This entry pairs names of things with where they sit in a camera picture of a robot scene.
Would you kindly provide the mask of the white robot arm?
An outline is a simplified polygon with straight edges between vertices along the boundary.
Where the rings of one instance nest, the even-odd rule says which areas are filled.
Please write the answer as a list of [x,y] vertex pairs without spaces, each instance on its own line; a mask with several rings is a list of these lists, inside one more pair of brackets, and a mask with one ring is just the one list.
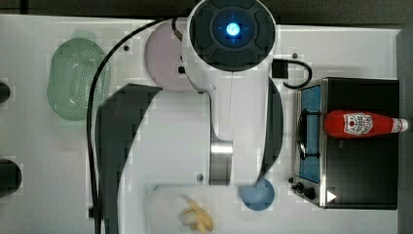
[[182,33],[184,87],[127,84],[97,110],[105,234],[155,234],[160,187],[244,186],[282,144],[276,22],[260,0],[201,0]]

